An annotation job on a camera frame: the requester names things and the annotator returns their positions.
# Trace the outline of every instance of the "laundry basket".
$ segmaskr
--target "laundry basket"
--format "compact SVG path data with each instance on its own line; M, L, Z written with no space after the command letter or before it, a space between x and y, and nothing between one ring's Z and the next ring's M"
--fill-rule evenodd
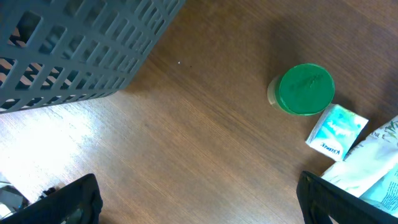
M184 2L0 1L0 113L127 87Z

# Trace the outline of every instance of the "tabletop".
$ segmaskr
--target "tabletop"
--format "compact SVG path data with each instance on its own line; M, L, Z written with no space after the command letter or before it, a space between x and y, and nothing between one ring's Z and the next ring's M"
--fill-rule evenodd
M333 161L305 144L267 86L300 63L333 100L398 114L398 1L188 0L132 83L109 97L0 115L0 169L31 201L94 173L101 223L303 223L299 175Z

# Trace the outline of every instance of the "black object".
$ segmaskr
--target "black object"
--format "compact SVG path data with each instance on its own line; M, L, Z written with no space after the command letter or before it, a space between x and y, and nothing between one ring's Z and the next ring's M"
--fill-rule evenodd
M0 224L97 224L103 206L94 174L88 174L0 221Z
M297 198L306 224L398 223L398 218L373 207L316 175L303 171Z

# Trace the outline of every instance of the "gray plastic basket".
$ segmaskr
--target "gray plastic basket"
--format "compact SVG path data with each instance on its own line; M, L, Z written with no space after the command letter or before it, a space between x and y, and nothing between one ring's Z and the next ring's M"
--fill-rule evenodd
M185 0L0 2L0 113L127 87Z

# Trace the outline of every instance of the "round container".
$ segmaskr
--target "round container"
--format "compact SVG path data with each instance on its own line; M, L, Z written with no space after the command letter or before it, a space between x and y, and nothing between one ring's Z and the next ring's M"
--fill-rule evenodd
M335 83L324 68L306 63L273 79L267 95L273 107L289 114L309 116L323 111L331 103Z

